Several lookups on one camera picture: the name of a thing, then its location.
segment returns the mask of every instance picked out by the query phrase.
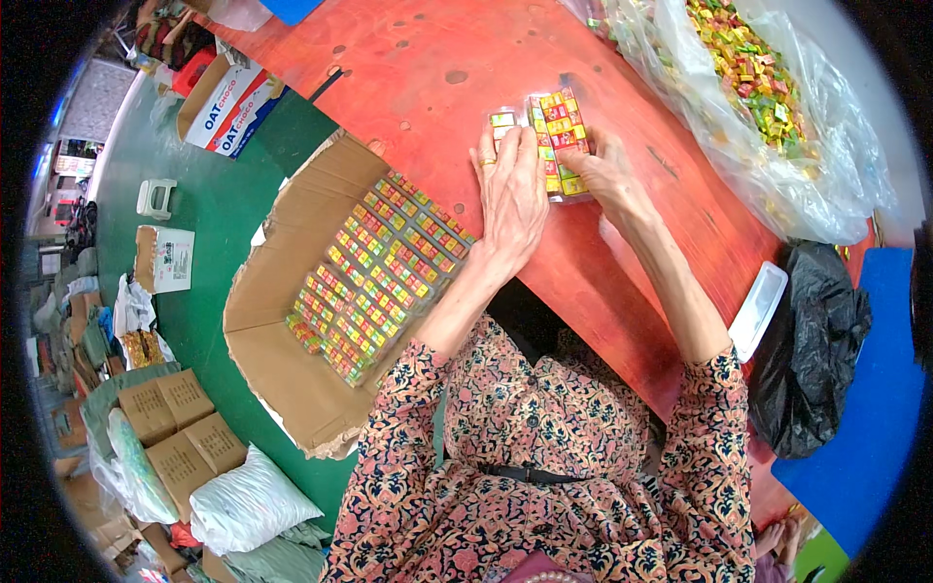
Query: colorful packaging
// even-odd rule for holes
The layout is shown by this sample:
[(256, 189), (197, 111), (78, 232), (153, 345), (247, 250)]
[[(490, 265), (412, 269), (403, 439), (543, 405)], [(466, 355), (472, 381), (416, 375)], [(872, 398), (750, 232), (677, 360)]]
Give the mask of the colorful packaging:
[(337, 318), (335, 326), (337, 326), (353, 344), (358, 346), (359, 349), (363, 351), (363, 354), (370, 357), (375, 356), (376, 347), (370, 344), (369, 341), (359, 333), (359, 330), (354, 328), (343, 316)]
[(327, 363), (330, 364), (334, 371), (350, 386), (356, 386), (362, 378), (359, 370), (353, 366), (349, 359), (329, 343), (324, 342), (321, 345), (321, 355), (324, 356)]
[[(344, 285), (343, 282), (327, 268), (327, 266), (324, 264), (318, 265), (317, 269), (314, 270), (314, 274), (321, 278), (321, 281), (327, 284), (330, 289), (332, 289), (339, 297), (347, 301), (353, 301), (356, 293)], [(314, 281), (315, 279), (309, 276), (306, 280), (306, 284), (312, 285)]]
[(301, 317), (304, 318), (304, 321), (308, 323), (311, 329), (320, 332), (321, 336), (327, 335), (327, 322), (316, 313), (309, 310), (300, 299), (295, 300), (295, 312), (301, 314)]
[(311, 308), (313, 313), (324, 318), (325, 322), (331, 322), (334, 319), (334, 312), (328, 310), (324, 302), (317, 298), (313, 293), (308, 289), (302, 288), (298, 293), (298, 298), (305, 303), (306, 306)]
[(403, 176), (401, 173), (394, 170), (390, 170), (388, 174), (389, 180), (396, 183), (396, 185), (407, 192), (413, 199), (418, 201), (421, 204), (429, 204), (430, 199), (423, 193), (422, 190), (419, 190), (414, 184), (411, 183), (411, 180)]
[(406, 287), (414, 293), (415, 296), (423, 298), (427, 295), (427, 292), (431, 291), (430, 288), (425, 285), (420, 279), (415, 277), (414, 273), (408, 270), (398, 258), (391, 253), (385, 256), (383, 261), (385, 267), (387, 267), (394, 275), (400, 279)]
[(383, 201), (372, 192), (367, 192), (363, 196), (363, 202), (375, 211), (376, 215), (387, 220), (389, 224), (395, 228), (396, 232), (405, 227), (405, 217), (393, 211), (392, 207), (389, 206), (387, 202)]
[(337, 297), (329, 287), (317, 281), (313, 277), (309, 277), (307, 281), (308, 288), (313, 294), (322, 298), (325, 302), (330, 304), (330, 307), (336, 310), (337, 312), (343, 312), (346, 309), (347, 303), (342, 299)]
[(427, 238), (423, 237), (421, 233), (408, 227), (405, 229), (405, 241), (411, 243), (415, 249), (420, 251), (428, 259), (431, 260), (438, 269), (445, 273), (450, 273), (453, 271), (453, 268), (456, 267), (456, 264), (447, 257), (447, 254), (440, 251), (434, 244), (432, 244)]
[(285, 323), (309, 354), (315, 354), (320, 350), (321, 337), (314, 334), (301, 316), (296, 313), (290, 313), (285, 317)]
[(467, 248), (460, 244), (447, 230), (441, 227), (433, 218), (425, 213), (418, 215), (415, 223), (425, 230), (429, 237), (440, 243), (444, 249), (450, 251), (454, 257), (463, 259), (467, 255)]
[(366, 335), (368, 339), (376, 345), (376, 350), (381, 349), (385, 345), (385, 336), (379, 333), (379, 330), (376, 329), (376, 326), (370, 322), (366, 316), (357, 310), (350, 310), (347, 313), (347, 316), (350, 318), (350, 321), (356, 324), (356, 327), (363, 331), (363, 334)]
[(405, 288), (402, 287), (401, 284), (392, 279), (392, 277), (378, 265), (373, 266), (372, 272), (369, 275), (371, 275), (372, 279), (376, 280), (376, 282), (389, 292), (389, 294), (405, 309), (410, 310), (411, 306), (414, 305), (414, 296), (405, 291)]
[(327, 343), (339, 348), (342, 353), (350, 358), (350, 362), (360, 370), (372, 364), (372, 360), (368, 356), (361, 354), (335, 327), (327, 331)]
[(528, 98), (528, 117), (537, 134), (538, 155), (545, 160), (547, 191), (552, 201), (563, 201), (588, 189), (582, 179), (557, 163), (556, 151), (575, 147), (589, 153), (586, 130), (580, 116), (577, 99), (569, 87), (545, 95)]
[(334, 265), (337, 266), (337, 269), (346, 273), (347, 277), (350, 278), (350, 281), (353, 282), (353, 285), (359, 287), (363, 284), (363, 281), (366, 279), (363, 277), (363, 274), (359, 272), (356, 266), (343, 254), (340, 250), (331, 245), (327, 249), (327, 256), (330, 257), (330, 260), (334, 262)]
[(380, 257), (385, 251), (385, 245), (369, 229), (357, 223), (352, 216), (348, 216), (347, 220), (343, 221), (343, 226), (374, 256)]
[(369, 301), (364, 294), (359, 294), (356, 296), (356, 305), (360, 307), (363, 312), (369, 316), (369, 319), (379, 327), (380, 330), (385, 332), (385, 335), (389, 338), (393, 338), (398, 333), (398, 326), (393, 324), (392, 320), (389, 319), (389, 316), (376, 307), (376, 304)]
[(363, 208), (361, 204), (354, 207), (353, 216), (358, 218), (367, 229), (375, 233), (377, 239), (381, 239), (386, 243), (392, 239), (392, 230), (384, 225), (381, 220), (376, 218), (375, 215)]
[(356, 244), (356, 241), (350, 237), (345, 230), (338, 230), (336, 238), (337, 243), (340, 243), (341, 247), (346, 249), (347, 252), (363, 266), (363, 269), (369, 269), (369, 266), (372, 265), (372, 257), (369, 256), (369, 253), (367, 253), (363, 247)]
[(405, 323), (405, 319), (408, 317), (408, 315), (405, 313), (405, 311), (399, 308), (394, 301), (386, 296), (375, 282), (373, 282), (371, 279), (366, 280), (366, 282), (363, 283), (363, 291), (369, 294), (369, 297), (374, 299), (379, 307), (389, 314), (390, 318), (395, 320), (400, 325)]
[(433, 284), (438, 279), (438, 273), (431, 269), (420, 257), (415, 255), (402, 241), (395, 240), (392, 243), (392, 246), (389, 247), (389, 255), (396, 256), (396, 258), (404, 262), (405, 265), (409, 266), (415, 273), (423, 277), (429, 284)]
[(376, 183), (376, 190), (391, 202), (403, 215), (411, 218), (418, 212), (418, 206), (401, 192), (395, 190), (384, 178), (380, 178), (379, 182)]
[(509, 130), (518, 128), (521, 124), (515, 110), (506, 107), (490, 114), (489, 123), (493, 126), (493, 146), (495, 147), (495, 153), (498, 154), (502, 138), (506, 137)]

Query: cardboard box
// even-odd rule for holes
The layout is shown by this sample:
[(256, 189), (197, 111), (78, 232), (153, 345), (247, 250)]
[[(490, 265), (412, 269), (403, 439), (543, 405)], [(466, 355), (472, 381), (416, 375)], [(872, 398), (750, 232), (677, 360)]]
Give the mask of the cardboard box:
[(279, 191), (265, 223), (233, 277), (224, 308), (230, 358), (250, 390), (307, 457), (345, 457), (366, 423), (376, 381), (417, 330), (400, 335), (375, 374), (351, 388), (320, 357), (305, 353), (285, 325), (305, 274), (369, 185), (389, 166), (343, 131), (328, 138)]
[(246, 461), (246, 448), (227, 422), (214, 413), (185, 430), (185, 435), (216, 476), (229, 472)]
[(140, 225), (133, 277), (150, 294), (191, 289), (194, 231)]
[(214, 412), (214, 403), (190, 368), (120, 391), (118, 398), (133, 431), (146, 447)]
[(162, 530), (160, 524), (147, 526), (143, 531), (143, 538), (152, 546), (152, 549), (159, 555), (159, 560), (165, 566), (167, 573), (175, 573), (188, 566), (185, 558), (178, 554), (178, 551), (169, 544), (169, 537)]
[(113, 559), (136, 538), (137, 531), (125, 514), (115, 519), (104, 515), (100, 486), (90, 472), (63, 479), (61, 484), (72, 511), (105, 558)]
[(158, 377), (154, 381), (159, 385), (162, 397), (172, 410), (179, 430), (214, 412), (214, 403), (207, 397), (190, 368), (166, 377)]
[(50, 413), (52, 424), (55, 426), (55, 435), (63, 449), (76, 448), (88, 443), (88, 430), (81, 419), (81, 401), (84, 399), (68, 399), (58, 409)]
[(218, 56), (178, 110), (178, 138), (235, 159), (285, 89), (255, 62), (244, 69)]
[(177, 425), (172, 410), (155, 380), (120, 391), (118, 398), (120, 408), (143, 446), (155, 445), (175, 432)]
[(178, 518), (182, 522), (191, 522), (188, 498), (216, 476), (214, 470), (184, 433), (176, 433), (147, 449), (146, 457), (178, 507)]
[(204, 553), (201, 558), (201, 568), (204, 574), (211, 577), (219, 583), (237, 583), (238, 579), (233, 576), (227, 565), (220, 557), (216, 556), (208, 547), (204, 547)]
[(179, 519), (189, 522), (191, 493), (242, 465), (246, 447), (215, 413), (147, 449), (146, 457), (178, 507)]
[(123, 361), (119, 359), (119, 356), (107, 357), (107, 369), (110, 371), (111, 377), (116, 377), (117, 375), (126, 372), (126, 368), (123, 366)]

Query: white box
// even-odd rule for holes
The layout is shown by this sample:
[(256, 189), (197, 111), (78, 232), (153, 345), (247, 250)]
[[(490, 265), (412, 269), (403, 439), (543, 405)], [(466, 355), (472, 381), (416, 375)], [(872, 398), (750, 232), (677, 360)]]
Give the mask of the white box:
[(134, 277), (150, 294), (191, 289), (194, 231), (140, 225)]
[(178, 137), (235, 159), (286, 90), (255, 62), (244, 69), (216, 57), (178, 110)]

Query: woman's right hand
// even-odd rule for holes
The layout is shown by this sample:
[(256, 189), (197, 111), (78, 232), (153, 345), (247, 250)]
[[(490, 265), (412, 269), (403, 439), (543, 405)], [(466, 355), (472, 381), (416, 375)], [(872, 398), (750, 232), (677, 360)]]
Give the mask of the woman's right hand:
[(557, 151), (557, 161), (583, 178), (603, 205), (606, 218), (628, 240), (628, 226), (656, 218), (657, 211), (632, 172), (621, 138), (598, 126), (588, 130), (594, 145), (592, 155), (565, 148)]

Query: person's hand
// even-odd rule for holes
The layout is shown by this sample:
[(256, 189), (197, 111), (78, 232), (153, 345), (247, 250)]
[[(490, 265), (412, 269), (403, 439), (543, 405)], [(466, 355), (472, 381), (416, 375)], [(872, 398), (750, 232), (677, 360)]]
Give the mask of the person's hand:
[(594, 145), (591, 155), (564, 148), (557, 151), (557, 161), (583, 178), (606, 218), (628, 239), (630, 223), (648, 221), (657, 211), (632, 172), (621, 138), (598, 126), (588, 131)]
[(482, 239), (473, 245), (469, 257), (483, 262), (488, 275), (501, 286), (528, 263), (541, 242), (550, 207), (544, 160), (537, 157), (532, 128), (509, 130), (497, 157), (493, 128), (488, 124), (479, 148), (470, 148), (469, 154), (480, 179), (483, 218)]
[(782, 522), (772, 522), (755, 539), (755, 559), (765, 556), (780, 542), (784, 535), (784, 524)]

